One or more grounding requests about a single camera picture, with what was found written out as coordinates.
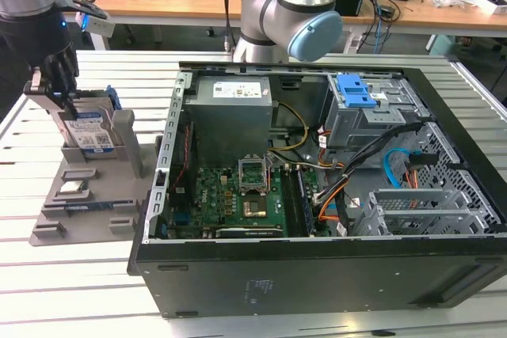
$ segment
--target light blue joint cap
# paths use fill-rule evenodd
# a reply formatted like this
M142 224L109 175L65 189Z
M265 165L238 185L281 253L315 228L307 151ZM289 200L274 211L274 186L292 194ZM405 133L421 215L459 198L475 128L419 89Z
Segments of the light blue joint cap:
M321 13L292 37L287 53L299 61L316 61L333 49L342 29L343 23L338 12Z

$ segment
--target slotted aluminum table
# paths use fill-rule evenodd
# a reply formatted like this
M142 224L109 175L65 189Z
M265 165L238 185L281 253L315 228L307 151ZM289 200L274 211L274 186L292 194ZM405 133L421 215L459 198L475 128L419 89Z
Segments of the slotted aluminum table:
M123 107L134 110L143 143L163 131L178 61L228 60L220 53L169 51L80 51L78 59L80 88L114 86ZM420 68L507 179L507 112L461 64L415 55L330 55L321 62ZM126 273L130 241L29 245L62 159L63 139L46 112L21 97L0 138L2 338L370 336L382 329L410 337L507 335L507 278L451 310L163 320L143 279ZM338 296L340 286L336 278L321 291Z

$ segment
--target gray robot arm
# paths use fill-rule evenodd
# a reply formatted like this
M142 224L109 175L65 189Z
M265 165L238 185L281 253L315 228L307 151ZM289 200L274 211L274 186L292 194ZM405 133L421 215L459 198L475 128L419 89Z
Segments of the gray robot arm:
M107 18L84 0L0 0L0 35L32 70L25 95L47 110L74 112L78 61L63 12Z
M235 62L315 61L341 35L336 0L242 0L241 39Z

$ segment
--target wooden desk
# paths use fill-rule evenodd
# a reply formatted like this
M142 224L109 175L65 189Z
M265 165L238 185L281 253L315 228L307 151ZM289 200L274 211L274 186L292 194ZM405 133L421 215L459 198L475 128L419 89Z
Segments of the wooden desk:
M223 0L97 0L97 4L119 24L224 26ZM429 0L397 4L402 15L391 28L394 33L507 37L507 16L487 16L470 5L437 9ZM231 24L239 26L241 0L230 0L230 17ZM343 17L345 30L351 32L347 52L355 51L373 17L369 2L364 2L358 17Z

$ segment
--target white label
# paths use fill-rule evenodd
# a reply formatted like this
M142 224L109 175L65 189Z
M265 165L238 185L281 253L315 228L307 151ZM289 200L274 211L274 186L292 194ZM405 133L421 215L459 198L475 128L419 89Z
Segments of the white label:
M323 149L327 148L326 136L319 136L318 137L318 146L320 146Z
M384 93L370 93L370 97L372 97L372 99L384 99L387 101L386 94Z
M352 198L350 200L349 207L360 207L360 205L361 205L361 201L359 198Z
M338 222L336 225L336 231L338 232L338 235L341 237L347 236L347 229L341 224L341 222Z
M102 153L114 148L111 136L101 127L103 121L99 112L80 112L76 120L66 120L65 124L79 148Z
M260 82L217 82L214 98L262 98Z

